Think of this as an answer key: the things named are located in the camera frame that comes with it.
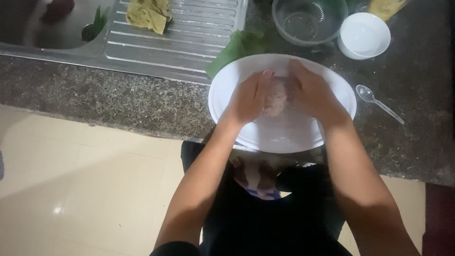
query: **hand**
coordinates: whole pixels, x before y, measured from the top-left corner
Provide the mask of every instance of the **hand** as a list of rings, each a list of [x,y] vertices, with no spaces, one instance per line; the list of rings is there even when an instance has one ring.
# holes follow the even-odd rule
[[[349,113],[322,76],[311,72],[298,60],[290,60],[289,69],[291,79],[297,85],[294,95],[306,113],[319,120],[323,126],[346,118],[350,120]]]
[[[264,107],[272,76],[271,70],[265,70],[252,74],[238,84],[221,119],[241,129],[258,118]]]

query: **countertop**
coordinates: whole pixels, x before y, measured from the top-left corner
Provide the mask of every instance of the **countertop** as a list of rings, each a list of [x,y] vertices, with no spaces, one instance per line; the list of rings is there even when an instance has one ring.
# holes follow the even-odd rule
[[[392,42],[373,59],[343,56],[335,43],[292,46],[276,31],[269,1],[251,0],[246,30],[265,31],[271,52],[307,58],[337,72],[355,88],[370,87],[405,120],[401,125],[357,97],[354,123],[381,174],[455,186],[449,4],[414,0],[393,16]],[[0,104],[20,111],[192,141],[215,123],[209,86],[157,77],[0,56]],[[282,157],[324,162],[324,146]]]

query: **left hand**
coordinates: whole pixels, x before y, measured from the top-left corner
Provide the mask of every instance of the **left hand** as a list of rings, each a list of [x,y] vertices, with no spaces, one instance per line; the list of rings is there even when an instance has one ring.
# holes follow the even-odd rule
[[[252,74],[238,84],[221,119],[241,129],[258,118],[264,107],[272,76],[273,72],[267,69]]]

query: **rice ball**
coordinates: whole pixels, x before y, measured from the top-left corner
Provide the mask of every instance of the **rice ball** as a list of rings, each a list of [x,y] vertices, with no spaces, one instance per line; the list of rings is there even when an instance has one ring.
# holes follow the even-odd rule
[[[273,79],[265,99],[263,113],[275,117],[283,112],[288,102],[285,80]]]

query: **clear glass bowl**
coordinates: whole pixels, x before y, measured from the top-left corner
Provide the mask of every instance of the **clear glass bowl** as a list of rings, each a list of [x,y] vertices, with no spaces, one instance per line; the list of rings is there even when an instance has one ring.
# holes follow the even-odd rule
[[[272,17],[288,42],[313,46],[339,35],[348,7],[345,0],[273,0]]]

